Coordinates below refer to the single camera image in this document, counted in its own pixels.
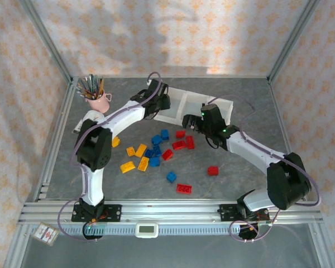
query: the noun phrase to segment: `yellow lego brick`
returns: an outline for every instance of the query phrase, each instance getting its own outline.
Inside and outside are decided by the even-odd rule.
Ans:
[[[112,146],[113,146],[113,147],[117,147],[119,144],[121,144],[121,140],[118,138],[118,136],[116,136],[116,137],[112,140]]]
[[[134,168],[135,168],[135,165],[134,165],[133,161],[130,161],[128,163],[125,163],[125,164],[121,165],[122,173],[131,171]]]
[[[146,168],[147,168],[147,164],[148,164],[148,163],[149,163],[149,158],[143,156],[143,157],[141,158],[141,161],[140,161],[138,170],[145,171]]]
[[[127,148],[128,156],[133,156],[135,154],[134,147]]]
[[[145,144],[140,144],[138,150],[135,152],[135,155],[137,157],[142,157],[146,148],[147,148],[147,146]]]

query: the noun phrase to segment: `blue lego brick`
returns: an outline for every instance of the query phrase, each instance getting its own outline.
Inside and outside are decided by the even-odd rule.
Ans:
[[[154,151],[152,149],[147,149],[145,152],[145,157],[152,158],[154,156]]]
[[[160,146],[159,145],[156,145],[154,146],[154,153],[155,153],[155,156],[159,157],[162,155],[162,152],[160,150]]]
[[[166,179],[170,182],[173,183],[176,180],[176,174],[173,172],[169,172],[168,175],[166,176]]]
[[[154,137],[151,139],[151,142],[152,142],[152,144],[154,144],[154,145],[159,145],[159,144],[162,143],[162,139],[161,139],[161,137],[160,137],[159,135],[156,135],[156,136],[154,136]]]
[[[158,157],[152,157],[149,161],[150,166],[160,166],[160,160]]]
[[[163,141],[169,140],[169,132],[168,130],[161,130],[161,138]]]

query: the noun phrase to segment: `gray table surface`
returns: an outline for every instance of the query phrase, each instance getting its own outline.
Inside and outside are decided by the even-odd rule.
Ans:
[[[252,102],[257,113],[245,124],[245,131],[260,143],[278,151],[286,151],[276,110],[266,79],[232,79],[232,78],[165,78],[173,88],[192,92],[220,96],[239,94]],[[111,108],[106,115],[116,111],[141,89],[147,88],[145,78],[109,78],[104,81],[107,93],[112,93]],[[250,107],[238,99],[234,101],[231,123],[239,125],[240,119],[250,112]],[[84,99],[74,94],[63,138],[50,186],[48,199],[69,199],[82,192],[82,175],[80,169],[69,165],[77,135],[72,130],[80,119],[89,111]],[[161,145],[162,151],[171,148],[176,141],[175,131],[182,129],[176,125],[143,120],[135,123],[118,135],[121,144],[112,149],[112,158],[104,170],[103,192],[106,199],[180,199],[211,198],[235,200],[251,189],[265,188],[264,174],[238,155],[214,150],[208,146],[204,135],[188,131],[195,139],[194,150],[177,151],[167,162],[159,167],[148,167],[146,172],[137,169],[122,174],[120,166],[133,161],[138,167],[140,159],[128,157],[126,148],[135,149],[141,143],[151,147],[151,138],[160,134],[162,129],[170,132],[170,141]],[[219,166],[218,176],[208,176],[207,168]],[[177,174],[175,183],[166,180],[168,172]],[[191,195],[176,193],[176,184],[189,184],[193,187]]]
[[[320,264],[307,224],[276,224],[254,243],[227,236],[109,236],[88,244],[60,235],[50,247],[30,237],[21,267],[318,268]]]

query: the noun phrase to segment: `enclosure wall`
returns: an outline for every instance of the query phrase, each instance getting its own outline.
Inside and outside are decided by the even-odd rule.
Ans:
[[[307,0],[33,3],[73,76],[267,76]]]
[[[292,149],[321,188],[335,250],[335,0],[320,1],[273,88]]]
[[[37,184],[65,90],[19,1],[0,1],[0,267]]]

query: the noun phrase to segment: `pen holder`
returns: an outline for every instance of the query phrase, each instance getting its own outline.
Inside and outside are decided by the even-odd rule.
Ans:
[[[85,99],[89,103],[92,110],[100,113],[106,113],[109,110],[109,102],[112,100],[112,95],[103,93],[99,99]]]

